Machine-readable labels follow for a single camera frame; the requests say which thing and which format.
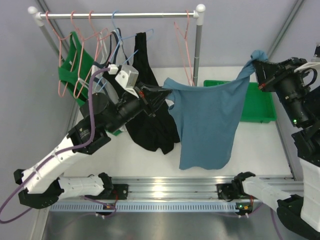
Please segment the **blue tank top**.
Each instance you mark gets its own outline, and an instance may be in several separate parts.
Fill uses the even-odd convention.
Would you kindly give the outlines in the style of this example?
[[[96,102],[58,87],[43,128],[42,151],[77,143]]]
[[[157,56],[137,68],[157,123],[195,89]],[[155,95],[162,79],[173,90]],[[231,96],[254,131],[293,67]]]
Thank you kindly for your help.
[[[268,60],[254,50],[236,79],[216,86],[188,86],[171,78],[163,88],[171,90],[168,112],[173,117],[181,143],[180,170],[199,167],[222,169],[230,160],[241,120],[255,60]]]

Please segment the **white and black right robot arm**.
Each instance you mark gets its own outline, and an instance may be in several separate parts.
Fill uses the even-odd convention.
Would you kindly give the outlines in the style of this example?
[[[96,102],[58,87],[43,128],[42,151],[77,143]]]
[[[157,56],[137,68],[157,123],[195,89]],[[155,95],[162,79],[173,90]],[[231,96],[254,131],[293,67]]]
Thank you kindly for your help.
[[[291,136],[302,167],[303,196],[280,190],[250,171],[217,185],[220,200],[256,198],[276,212],[288,230],[308,240],[320,238],[320,88],[311,89],[319,65],[297,57],[279,63],[253,61],[259,89],[275,92],[291,124],[300,129]]]

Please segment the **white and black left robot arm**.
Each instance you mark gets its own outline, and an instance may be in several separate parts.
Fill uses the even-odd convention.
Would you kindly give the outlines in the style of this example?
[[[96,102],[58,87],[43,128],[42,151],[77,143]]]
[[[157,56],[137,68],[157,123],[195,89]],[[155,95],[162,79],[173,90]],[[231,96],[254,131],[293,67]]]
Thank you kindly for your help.
[[[59,200],[85,196],[107,200],[114,192],[112,179],[106,173],[87,177],[63,177],[75,163],[111,141],[114,133],[141,112],[154,116],[172,92],[161,87],[134,87],[137,96],[129,92],[118,103],[104,93],[94,93],[80,108],[84,118],[63,138],[54,150],[29,169],[17,169],[14,180],[22,186],[20,204],[33,209],[47,208]]]

